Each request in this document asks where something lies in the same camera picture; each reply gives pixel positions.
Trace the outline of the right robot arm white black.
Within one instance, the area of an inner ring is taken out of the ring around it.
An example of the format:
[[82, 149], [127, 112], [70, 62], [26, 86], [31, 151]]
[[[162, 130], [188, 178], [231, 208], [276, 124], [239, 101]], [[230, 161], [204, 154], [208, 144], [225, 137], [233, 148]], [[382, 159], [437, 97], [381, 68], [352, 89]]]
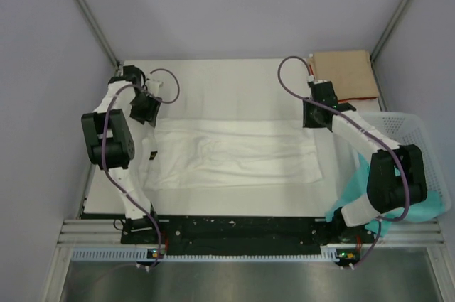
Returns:
[[332, 82], [309, 83], [310, 97], [304, 99], [304, 126], [326, 128], [347, 141], [369, 166], [366, 192], [339, 207], [329, 224], [333, 236], [348, 242], [358, 227], [376, 217], [427, 199], [427, 182], [422, 151], [414, 144], [402, 145], [381, 133], [349, 103], [340, 103]]

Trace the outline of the white printed t shirt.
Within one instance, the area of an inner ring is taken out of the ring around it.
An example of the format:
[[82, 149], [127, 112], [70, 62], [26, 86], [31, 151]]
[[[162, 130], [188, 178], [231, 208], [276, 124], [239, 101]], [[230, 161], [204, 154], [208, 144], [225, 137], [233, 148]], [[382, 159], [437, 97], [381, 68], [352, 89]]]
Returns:
[[146, 188], [259, 187], [323, 178], [314, 133], [297, 120], [162, 119]]

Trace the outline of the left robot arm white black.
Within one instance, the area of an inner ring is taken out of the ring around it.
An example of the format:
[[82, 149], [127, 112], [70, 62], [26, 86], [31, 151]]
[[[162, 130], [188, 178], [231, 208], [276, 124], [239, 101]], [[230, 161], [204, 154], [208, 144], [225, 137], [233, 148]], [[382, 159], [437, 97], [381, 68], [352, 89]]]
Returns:
[[160, 82], [147, 82], [144, 72], [126, 65], [112, 77], [100, 104], [82, 115], [81, 123], [89, 160], [109, 174], [119, 191], [126, 220], [145, 242], [155, 242], [161, 226], [144, 194], [145, 176], [157, 152], [154, 127], [161, 103], [155, 99]]

